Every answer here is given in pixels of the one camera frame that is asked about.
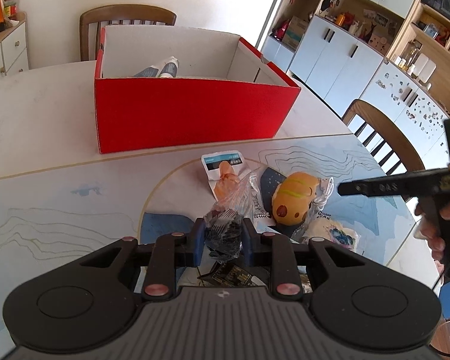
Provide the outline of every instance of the marble tabletop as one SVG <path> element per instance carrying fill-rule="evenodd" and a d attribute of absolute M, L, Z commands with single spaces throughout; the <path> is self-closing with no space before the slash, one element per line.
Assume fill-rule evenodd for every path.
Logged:
<path fill-rule="evenodd" d="M 13 347 L 1 307 L 17 285 L 123 236 L 150 242 L 142 228 L 146 212 L 203 216 L 214 202 L 204 154 L 240 150 L 252 169 L 285 175 L 304 170 L 337 181 L 383 175 L 306 88 L 275 139 L 101 155 L 93 71 L 94 62 L 84 62 L 0 80 L 0 357 Z M 424 242 L 405 242 L 415 222 L 401 198 L 335 193 L 326 210 L 361 235 L 360 254 L 433 282 Z M 406 253 L 398 252 L 403 243 Z"/>

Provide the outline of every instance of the table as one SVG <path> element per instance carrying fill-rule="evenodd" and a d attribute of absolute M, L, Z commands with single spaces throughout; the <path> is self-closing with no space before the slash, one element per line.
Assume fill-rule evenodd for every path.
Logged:
<path fill-rule="evenodd" d="M 123 236 L 152 242 L 142 228 L 146 212 L 203 216 L 214 202 L 203 154 L 240 150 L 252 169 L 270 166 L 285 175 L 305 170 L 337 182 L 383 175 L 367 149 L 308 91 L 276 139 L 100 155 L 93 67 L 48 67 L 0 81 L 0 356 L 13 345 L 1 306 L 17 285 Z M 360 254 L 392 260 L 404 273 L 420 265 L 428 273 L 422 280 L 433 281 L 428 267 L 435 265 L 423 242 L 407 240 L 407 253 L 393 258 L 414 225 L 401 198 L 334 193 L 325 210 L 361 235 Z"/>

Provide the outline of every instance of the red box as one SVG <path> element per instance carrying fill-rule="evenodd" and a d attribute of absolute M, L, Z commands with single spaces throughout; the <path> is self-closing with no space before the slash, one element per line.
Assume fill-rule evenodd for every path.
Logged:
<path fill-rule="evenodd" d="M 134 78 L 175 56 L 177 78 Z M 102 29 L 95 70 L 101 153 L 272 138 L 300 87 L 238 35 L 172 26 Z"/>

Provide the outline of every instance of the orange plush toy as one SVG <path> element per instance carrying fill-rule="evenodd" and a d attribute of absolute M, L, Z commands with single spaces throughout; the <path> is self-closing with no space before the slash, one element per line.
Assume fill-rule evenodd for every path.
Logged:
<path fill-rule="evenodd" d="M 313 199 L 317 196 L 318 178 L 297 172 L 277 186 L 271 198 L 275 221 L 285 226 L 295 226 L 307 217 Z"/>

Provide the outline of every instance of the black cabinet handle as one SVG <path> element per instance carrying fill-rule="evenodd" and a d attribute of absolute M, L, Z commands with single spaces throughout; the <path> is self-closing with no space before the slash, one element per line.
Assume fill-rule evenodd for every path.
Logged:
<path fill-rule="evenodd" d="M 419 98 L 419 94 L 417 93 L 416 96 L 413 98 L 413 100 L 410 102 L 410 104 L 408 105 L 409 108 L 412 107 L 413 103 Z"/>
<path fill-rule="evenodd" d="M 408 95 L 407 95 L 406 98 L 403 100 L 404 103 L 407 102 L 408 96 L 410 96 L 410 95 L 412 94 L 412 92 L 413 92 L 413 89 L 410 88 L 410 91 L 408 92 Z"/>
<path fill-rule="evenodd" d="M 353 51 L 353 53 L 352 53 L 352 55 L 350 56 L 350 58 L 353 58 L 353 56 L 355 55 L 355 53 L 356 53 L 356 50 L 358 50 L 359 49 L 359 47 L 358 46 L 355 46 L 355 50 Z"/>

